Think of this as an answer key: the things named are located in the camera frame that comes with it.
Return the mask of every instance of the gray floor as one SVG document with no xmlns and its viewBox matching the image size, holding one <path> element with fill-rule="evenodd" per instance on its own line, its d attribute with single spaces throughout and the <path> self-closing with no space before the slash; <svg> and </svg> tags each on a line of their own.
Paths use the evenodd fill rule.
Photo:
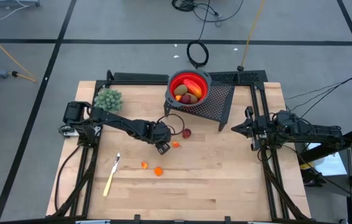
<svg viewBox="0 0 352 224">
<path fill-rule="evenodd" d="M 70 0 L 41 1 L 42 7 L 23 9 L 1 21 L 0 38 L 56 39 Z M 222 0 L 211 5 L 227 16 L 239 3 L 239 0 Z M 344 3 L 352 18 L 352 0 Z M 207 24 L 203 39 L 246 39 L 259 4 L 258 0 L 245 0 L 241 11 L 221 27 Z M 0 7 L 0 17 L 8 12 Z M 192 12 L 176 11 L 170 0 L 78 0 L 65 38 L 196 39 L 201 26 Z M 266 1 L 252 39 L 352 41 L 352 35 L 336 0 L 273 0 Z M 42 80 L 54 44 L 4 44 L 4 47 Z M 210 60 L 204 69 L 208 72 L 235 70 L 245 48 L 244 45 L 207 47 Z M 107 69 L 171 75 L 193 68 L 185 49 L 183 44 L 63 44 L 2 221 L 45 215 L 63 144 L 57 128 L 80 80 L 103 79 Z M 194 47 L 192 54 L 203 57 Z M 352 77 L 352 46 L 251 45 L 245 67 L 266 70 L 269 81 L 281 82 L 287 97 Z M 0 68 L 20 71 L 1 51 Z M 20 78 L 0 79 L 0 194 L 39 86 Z M 286 102 L 293 107 L 307 99 Z M 297 108 L 295 112 L 302 114 L 308 107 Z M 344 133 L 351 131 L 352 82 L 334 91 L 305 118 L 313 124 L 339 125 Z M 346 218 L 344 197 L 320 189 L 307 189 L 307 195 L 314 218 L 324 222 Z"/>
</svg>

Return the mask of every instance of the plastic broccoli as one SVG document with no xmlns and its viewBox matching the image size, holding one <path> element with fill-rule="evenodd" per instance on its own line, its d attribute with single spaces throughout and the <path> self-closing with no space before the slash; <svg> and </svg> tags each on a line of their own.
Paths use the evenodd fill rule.
<svg viewBox="0 0 352 224">
<path fill-rule="evenodd" d="M 95 106 L 110 113 L 118 113 L 122 105 L 122 93 L 109 88 L 102 88 L 95 97 Z"/>
</svg>

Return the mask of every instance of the yellow cable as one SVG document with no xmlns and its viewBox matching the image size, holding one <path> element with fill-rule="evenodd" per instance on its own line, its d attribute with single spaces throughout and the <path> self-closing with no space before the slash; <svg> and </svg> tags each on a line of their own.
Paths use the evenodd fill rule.
<svg viewBox="0 0 352 224">
<path fill-rule="evenodd" d="M 14 59 L 12 57 L 12 55 L 9 54 L 9 52 L 7 52 L 3 47 L 2 45 L 0 45 L 0 49 L 11 59 L 13 60 L 14 63 L 16 63 L 18 66 L 20 66 L 30 77 L 31 77 L 31 81 L 34 81 L 34 82 L 37 82 L 35 77 L 30 73 L 28 72 L 28 70 L 26 68 L 24 68 L 16 59 Z"/>
<path fill-rule="evenodd" d="M 255 17 L 255 20 L 253 21 L 253 24 L 252 24 L 252 27 L 251 27 L 251 31 L 249 31 L 248 40 L 246 41 L 245 50 L 244 50 L 244 57 L 243 57 L 243 61 L 241 62 L 241 66 L 244 65 L 246 52 L 248 52 L 249 40 L 251 39 L 251 35 L 253 33 L 253 30 L 255 29 L 256 22 L 259 19 L 259 16 L 260 16 L 260 14 L 262 12 L 263 5 L 264 5 L 264 0 L 261 1 L 261 6 L 259 7 L 259 10 L 256 13 L 256 17 Z"/>
<path fill-rule="evenodd" d="M 16 74 L 18 77 L 21 77 L 21 78 L 25 78 L 25 79 L 27 79 L 27 80 L 30 80 L 30 81 L 33 81 L 33 82 L 37 82 L 37 80 L 33 80 L 33 79 L 31 79 L 30 77 L 27 77 L 27 76 L 25 76 L 25 75 L 21 75 L 21 74 Z"/>
</svg>

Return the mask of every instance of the orange carrot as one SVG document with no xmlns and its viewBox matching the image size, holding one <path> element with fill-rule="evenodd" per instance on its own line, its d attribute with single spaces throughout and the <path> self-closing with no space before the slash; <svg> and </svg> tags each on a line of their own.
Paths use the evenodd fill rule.
<svg viewBox="0 0 352 224">
<path fill-rule="evenodd" d="M 146 162 L 141 162 L 141 167 L 142 167 L 143 169 L 147 169 L 147 168 L 149 167 L 149 165 L 148 165 L 148 163 L 146 163 Z"/>
<path fill-rule="evenodd" d="M 164 173 L 164 171 L 162 170 L 161 167 L 156 167 L 156 168 L 154 169 L 154 173 L 155 173 L 157 176 L 160 176 L 160 175 L 162 175 L 162 173 Z"/>
<path fill-rule="evenodd" d="M 198 99 L 202 96 L 201 87 L 193 80 L 184 79 L 183 84 L 187 86 L 188 92 L 195 95 Z"/>
<path fill-rule="evenodd" d="M 172 146 L 173 147 L 180 147 L 181 145 L 178 142 L 175 141 L 175 142 L 172 142 Z"/>
</svg>

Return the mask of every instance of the power cord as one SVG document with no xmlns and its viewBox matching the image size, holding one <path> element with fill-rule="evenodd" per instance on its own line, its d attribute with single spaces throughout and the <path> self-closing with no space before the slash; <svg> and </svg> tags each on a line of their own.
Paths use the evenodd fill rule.
<svg viewBox="0 0 352 224">
<path fill-rule="evenodd" d="M 206 8 L 205 20 L 206 20 L 206 17 L 208 16 L 210 3 L 211 3 L 211 0 L 208 0 L 208 7 Z M 190 63 L 195 67 L 195 69 L 198 69 L 198 67 L 204 67 L 208 63 L 208 60 L 209 60 L 209 51 L 208 51 L 207 47 L 205 46 L 205 44 L 200 42 L 204 28 L 205 28 L 205 21 L 203 21 L 201 34 L 200 34 L 200 37 L 198 38 L 198 40 L 192 40 L 187 45 L 187 57 L 188 57 L 188 60 L 190 61 Z M 196 62 L 196 61 L 194 61 L 194 59 L 191 58 L 190 47 L 193 44 L 198 44 L 204 50 L 204 52 L 205 52 L 205 61 L 204 62 Z"/>
<path fill-rule="evenodd" d="M 306 92 L 306 93 L 302 93 L 302 94 L 298 94 L 298 95 L 295 95 L 295 96 L 291 96 L 291 97 L 288 97 L 288 98 L 285 98 L 286 100 L 290 100 L 290 99 L 294 99 L 294 98 L 297 98 L 297 97 L 300 97 L 300 96 L 305 96 L 307 94 L 310 94 L 310 93 L 315 93 L 317 91 L 321 91 L 321 90 L 324 90 L 326 88 L 328 88 L 327 90 L 325 90 L 324 92 L 322 93 L 319 93 L 317 95 L 315 95 L 314 97 L 310 98 L 309 100 L 307 100 L 306 102 L 302 103 L 302 104 L 299 104 L 297 106 L 295 106 L 294 108 L 292 108 L 291 110 L 289 111 L 293 111 L 294 109 L 300 107 L 300 106 L 304 106 L 306 105 L 307 103 L 309 103 L 310 101 L 314 100 L 315 98 L 319 97 L 319 96 L 322 96 L 324 95 L 322 98 L 320 98 L 320 100 L 318 100 L 312 107 L 310 107 L 302 116 L 301 118 L 303 118 L 316 104 L 318 104 L 322 99 L 324 99 L 327 95 L 329 95 L 332 91 L 334 91 L 335 89 L 337 89 L 339 86 L 347 83 L 348 81 L 352 80 L 352 77 L 343 81 L 343 82 L 338 82 L 338 83 L 334 83 L 332 85 L 328 85 L 328 86 L 324 86 L 320 89 L 317 89 L 317 90 L 312 90 L 312 91 L 309 91 L 309 92 Z"/>
<path fill-rule="evenodd" d="M 0 18 L 0 21 L 3 20 L 3 19 L 6 19 L 9 16 L 11 16 L 13 13 L 17 12 L 18 10 L 25 9 L 25 8 L 29 7 L 29 6 L 26 6 L 26 5 L 22 4 L 19 0 L 16 0 L 16 1 L 21 5 L 21 7 L 16 9 L 16 10 L 14 10 L 14 11 L 12 11 L 12 12 L 10 12 L 8 15 Z"/>
<path fill-rule="evenodd" d="M 231 16 L 222 19 L 221 18 L 221 14 L 219 12 L 216 12 L 211 6 L 209 6 L 209 8 L 211 9 L 211 12 L 209 12 L 212 16 L 215 16 L 217 18 L 217 20 L 207 20 L 202 19 L 197 12 L 195 11 L 196 8 L 200 8 L 200 9 L 204 9 L 206 10 L 206 7 L 208 7 L 207 4 L 205 3 L 194 3 L 194 0 L 180 0 L 180 4 L 177 6 L 176 5 L 177 0 L 173 0 L 172 1 L 172 5 L 175 9 L 179 10 L 179 11 L 183 11 L 183 12 L 194 12 L 194 15 L 199 18 L 199 20 L 203 21 L 203 22 L 214 22 L 215 26 L 220 27 L 222 25 L 223 21 L 227 21 L 228 19 L 231 19 L 232 17 L 234 17 L 239 10 L 241 9 L 241 6 L 243 5 L 244 0 L 241 0 L 241 4 L 239 5 L 239 7 L 237 8 L 236 12 L 234 12 Z"/>
<path fill-rule="evenodd" d="M 178 135 L 178 134 L 181 134 L 181 133 L 183 132 L 183 130 L 184 130 L 185 124 L 184 124 L 183 118 L 182 118 L 181 116 L 177 115 L 177 114 L 168 114 L 168 115 L 162 116 L 162 117 L 160 117 L 160 118 L 157 120 L 157 123 L 159 123 L 159 121 L 161 121 L 163 118 L 165 118 L 165 117 L 167 117 L 167 116 L 176 116 L 176 117 L 178 117 L 178 118 L 182 121 L 182 124 L 183 124 L 182 130 L 179 131 L 178 133 L 175 132 L 174 127 L 172 127 L 171 125 L 167 125 L 168 127 L 172 128 L 172 130 L 174 131 L 173 134 L 171 133 L 171 136 L 176 136 L 176 135 Z"/>
<path fill-rule="evenodd" d="M 306 165 L 309 166 L 309 168 L 311 168 L 311 170 L 313 170 L 317 175 L 319 175 L 320 177 L 324 178 L 326 181 L 328 181 L 329 183 L 333 184 L 335 187 L 338 187 L 340 190 L 344 191 L 345 193 L 349 194 L 350 196 L 352 196 L 352 193 L 346 189 L 344 189 L 343 187 L 341 187 L 340 185 L 336 184 L 334 181 L 326 178 L 324 175 L 322 175 L 319 171 L 317 171 L 316 169 L 314 169 L 314 167 L 312 167 L 309 163 L 305 162 L 305 160 L 302 158 L 302 156 L 295 150 L 295 149 L 292 149 L 291 147 L 289 146 L 286 146 L 286 145 L 282 145 L 284 147 L 287 147 L 289 148 L 290 150 L 294 151 L 296 153 L 296 155 L 299 157 L 299 159 L 304 162 Z"/>
<path fill-rule="evenodd" d="M 269 159 L 271 159 L 272 157 L 273 157 L 273 149 L 270 149 L 270 156 L 269 157 L 267 157 L 267 153 L 265 152 L 265 155 L 266 155 L 266 158 L 265 159 L 261 159 L 260 157 L 259 157 L 259 154 L 260 154 L 260 152 L 262 151 L 262 150 L 265 150 L 265 149 L 259 149 L 258 151 L 257 151 L 257 159 L 259 160 L 259 161 L 261 161 L 261 162 L 267 162 Z"/>
<path fill-rule="evenodd" d="M 245 56 L 246 56 L 246 54 L 248 52 L 249 41 L 251 40 L 251 36 L 252 36 L 253 30 L 255 29 L 257 20 L 259 19 L 259 16 L 261 15 L 261 12 L 263 10 L 264 1 L 265 0 L 261 1 L 261 5 L 259 6 L 259 10 L 256 13 L 255 20 L 253 21 L 253 24 L 252 24 L 252 27 L 251 27 L 251 31 L 249 31 L 248 39 L 246 41 L 245 50 L 244 50 L 243 61 L 241 62 L 241 65 L 237 67 L 238 71 L 241 71 L 241 72 L 244 71 L 244 62 L 245 62 Z"/>
<path fill-rule="evenodd" d="M 234 12 L 234 14 L 232 14 L 231 16 L 227 17 L 227 18 L 224 18 L 224 19 L 220 19 L 221 17 L 221 14 L 217 13 L 215 10 L 212 9 L 213 13 L 211 13 L 213 16 L 216 16 L 218 19 L 215 20 L 215 21 L 209 21 L 209 20 L 206 20 L 206 19 L 202 19 L 198 14 L 197 12 L 195 12 L 195 7 L 193 8 L 193 12 L 194 12 L 194 15 L 197 16 L 201 21 L 204 21 L 204 22 L 214 22 L 215 23 L 215 26 L 217 27 L 220 27 L 222 25 L 222 22 L 223 21 L 226 21 L 228 19 L 231 19 L 233 18 L 238 12 L 239 10 L 241 9 L 241 6 L 243 5 L 244 3 L 244 0 L 241 1 L 241 4 L 239 5 L 238 9 L 236 10 L 236 12 Z M 203 4 L 203 3 L 199 3 L 199 4 L 196 4 L 196 7 L 198 7 L 199 5 L 206 5 L 206 4 Z"/>
<path fill-rule="evenodd" d="M 315 105 L 317 105 L 320 101 L 322 101 L 322 99 L 324 99 L 326 96 L 328 96 L 330 93 L 332 93 L 332 91 L 334 91 L 335 89 L 337 89 L 339 86 L 345 84 L 346 82 L 352 80 L 352 77 L 347 79 L 346 81 L 343 81 L 342 83 L 340 83 L 339 85 L 333 87 L 327 94 L 325 94 L 323 97 L 321 97 L 313 106 L 311 106 L 302 116 L 301 118 L 303 118 Z"/>
<path fill-rule="evenodd" d="M 31 78 L 29 78 L 29 80 L 33 81 L 33 82 L 37 82 L 36 78 L 33 76 L 33 74 L 31 74 L 26 68 L 24 68 L 24 66 L 22 66 L 9 52 L 7 52 L 7 50 L 2 47 L 2 45 L 0 44 L 0 49 L 14 62 L 16 63 L 18 66 L 20 66 Z"/>
<path fill-rule="evenodd" d="M 81 148 L 81 147 L 78 146 L 78 147 L 76 147 L 76 149 L 74 149 L 74 151 L 71 152 L 71 154 L 64 160 L 62 166 L 58 170 L 57 180 L 56 180 L 56 187 L 55 187 L 55 190 L 54 190 L 54 209 L 56 209 L 56 212 L 58 211 L 57 201 L 58 201 L 58 188 L 60 186 L 60 176 L 62 174 L 62 171 L 63 171 L 64 167 L 65 167 L 65 164 L 71 159 L 71 157 L 73 155 L 75 155 L 75 153 L 78 151 L 79 148 Z"/>
</svg>

